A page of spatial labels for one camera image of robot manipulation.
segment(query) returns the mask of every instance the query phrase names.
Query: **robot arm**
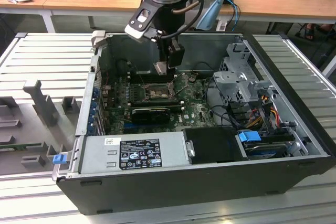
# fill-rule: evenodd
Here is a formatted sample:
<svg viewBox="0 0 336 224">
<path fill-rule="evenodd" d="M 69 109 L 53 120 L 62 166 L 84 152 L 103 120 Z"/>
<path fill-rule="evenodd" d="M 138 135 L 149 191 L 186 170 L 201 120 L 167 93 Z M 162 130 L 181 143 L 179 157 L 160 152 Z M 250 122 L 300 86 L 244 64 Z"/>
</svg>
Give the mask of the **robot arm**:
<svg viewBox="0 0 336 224">
<path fill-rule="evenodd" d="M 144 0 L 127 24 L 125 32 L 139 42 L 148 39 L 157 43 L 160 59 L 154 65 L 159 74 L 167 74 L 170 69 L 179 66 L 183 59 L 184 48 L 179 44 L 177 36 L 192 26 L 210 29 L 210 23 L 217 17 L 222 3 L 223 0 Z M 192 18 L 186 20 L 187 12 L 196 14 L 188 15 Z"/>
</svg>

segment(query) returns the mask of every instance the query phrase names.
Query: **warning label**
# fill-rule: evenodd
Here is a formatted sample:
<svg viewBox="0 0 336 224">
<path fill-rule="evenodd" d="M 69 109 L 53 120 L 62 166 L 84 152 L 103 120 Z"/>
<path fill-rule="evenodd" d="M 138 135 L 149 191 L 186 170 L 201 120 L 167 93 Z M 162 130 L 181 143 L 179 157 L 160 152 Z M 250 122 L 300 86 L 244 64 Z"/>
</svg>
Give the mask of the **warning label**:
<svg viewBox="0 0 336 224">
<path fill-rule="evenodd" d="M 162 167 L 159 139 L 120 141 L 122 170 Z"/>
</svg>

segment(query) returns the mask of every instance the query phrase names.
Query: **blue tab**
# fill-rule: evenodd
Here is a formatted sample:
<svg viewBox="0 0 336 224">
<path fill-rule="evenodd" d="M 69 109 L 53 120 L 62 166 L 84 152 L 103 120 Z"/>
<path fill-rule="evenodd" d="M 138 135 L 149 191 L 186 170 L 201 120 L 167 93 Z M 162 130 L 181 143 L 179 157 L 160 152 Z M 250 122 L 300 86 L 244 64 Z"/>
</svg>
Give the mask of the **blue tab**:
<svg viewBox="0 0 336 224">
<path fill-rule="evenodd" d="M 239 138 L 241 142 L 261 141 L 257 131 L 243 131 L 239 134 Z"/>
<path fill-rule="evenodd" d="M 196 28 L 201 30 L 210 30 L 213 23 L 221 10 L 224 0 L 215 0 L 206 13 L 203 15 L 201 20 L 198 22 Z"/>
<path fill-rule="evenodd" d="M 67 163 L 67 156 L 68 156 L 68 154 L 57 154 L 52 159 L 52 163 L 54 165 L 66 164 Z"/>
</svg>

